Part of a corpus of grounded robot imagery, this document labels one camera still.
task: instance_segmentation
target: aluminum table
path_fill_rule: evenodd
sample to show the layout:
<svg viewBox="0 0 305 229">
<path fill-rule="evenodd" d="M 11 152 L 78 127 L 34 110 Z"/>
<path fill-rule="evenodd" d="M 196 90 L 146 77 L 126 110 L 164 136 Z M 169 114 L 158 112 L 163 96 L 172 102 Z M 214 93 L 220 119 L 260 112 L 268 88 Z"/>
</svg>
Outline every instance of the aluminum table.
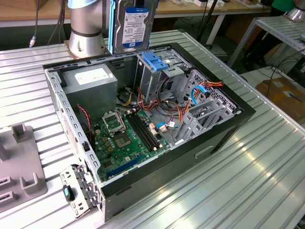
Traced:
<svg viewBox="0 0 305 229">
<path fill-rule="evenodd" d="M 75 220 L 59 173 L 76 163 L 55 114 L 42 65 L 71 60 L 63 44 L 0 52 L 0 128 L 34 129 L 48 192 L 0 214 L 1 228 L 293 228 L 305 214 L 305 130 L 207 49 L 179 31 L 150 44 L 180 43 L 255 110 L 217 153 L 106 224 Z"/>
<path fill-rule="evenodd" d="M 295 50 L 305 54 L 305 42 L 300 39 L 300 36 L 304 34 L 305 31 L 305 22 L 294 22 L 285 16 L 254 18 L 229 60 L 228 65 L 230 67 L 233 66 L 255 26 L 261 27 L 266 32 L 280 39 L 283 43 L 286 43 Z"/>
</svg>

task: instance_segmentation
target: ram slot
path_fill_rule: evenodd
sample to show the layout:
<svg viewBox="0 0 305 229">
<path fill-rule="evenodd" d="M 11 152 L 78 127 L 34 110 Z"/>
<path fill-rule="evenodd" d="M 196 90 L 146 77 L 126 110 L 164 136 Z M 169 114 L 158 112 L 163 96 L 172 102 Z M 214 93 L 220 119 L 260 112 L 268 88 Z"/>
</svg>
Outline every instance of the ram slot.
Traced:
<svg viewBox="0 0 305 229">
<path fill-rule="evenodd" d="M 127 115 L 126 118 L 149 151 L 153 151 L 154 147 L 158 147 L 158 142 L 154 139 L 153 135 L 148 131 L 137 114 Z"/>
</svg>

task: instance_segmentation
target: hard drive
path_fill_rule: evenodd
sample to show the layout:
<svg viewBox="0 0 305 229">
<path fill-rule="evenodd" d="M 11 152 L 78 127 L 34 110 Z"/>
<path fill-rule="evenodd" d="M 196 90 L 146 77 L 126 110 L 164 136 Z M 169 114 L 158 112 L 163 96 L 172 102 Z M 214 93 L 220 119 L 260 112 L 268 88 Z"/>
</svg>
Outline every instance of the hard drive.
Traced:
<svg viewBox="0 0 305 229">
<path fill-rule="evenodd" d="M 108 50 L 111 54 L 145 50 L 158 0 L 111 0 Z"/>
</svg>

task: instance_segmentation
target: blue pcie slot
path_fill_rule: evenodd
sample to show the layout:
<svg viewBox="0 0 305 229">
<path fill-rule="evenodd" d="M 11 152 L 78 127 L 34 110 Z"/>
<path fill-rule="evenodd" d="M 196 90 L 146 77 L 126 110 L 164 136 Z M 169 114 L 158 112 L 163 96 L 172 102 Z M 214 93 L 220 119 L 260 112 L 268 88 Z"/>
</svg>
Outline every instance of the blue pcie slot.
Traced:
<svg viewBox="0 0 305 229">
<path fill-rule="evenodd" d="M 133 166 L 133 165 L 137 164 L 142 156 L 143 156 L 143 154 L 141 154 L 140 156 L 138 156 L 134 160 L 131 160 L 130 162 L 127 162 L 126 164 L 124 164 L 124 165 L 122 165 L 122 166 L 120 166 L 120 167 L 110 171 L 109 173 L 107 173 L 107 176 L 110 177 L 110 176 L 115 175 L 115 174 L 117 174 L 119 172 L 122 172 L 124 169 L 127 169 L 130 166 Z"/>
</svg>

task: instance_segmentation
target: cardboard box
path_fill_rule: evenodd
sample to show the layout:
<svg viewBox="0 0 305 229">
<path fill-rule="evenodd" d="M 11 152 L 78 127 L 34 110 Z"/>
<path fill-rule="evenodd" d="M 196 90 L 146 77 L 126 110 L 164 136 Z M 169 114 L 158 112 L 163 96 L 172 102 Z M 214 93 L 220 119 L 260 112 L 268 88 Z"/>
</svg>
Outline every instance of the cardboard box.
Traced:
<svg viewBox="0 0 305 229">
<path fill-rule="evenodd" d="M 40 9 L 48 0 L 39 0 Z M 0 6 L 36 11 L 37 0 L 0 0 Z"/>
<path fill-rule="evenodd" d="M 262 81 L 256 89 L 266 95 L 269 81 Z M 284 77 L 272 79 L 268 99 L 300 125 L 305 123 L 305 93 L 288 79 Z"/>
</svg>

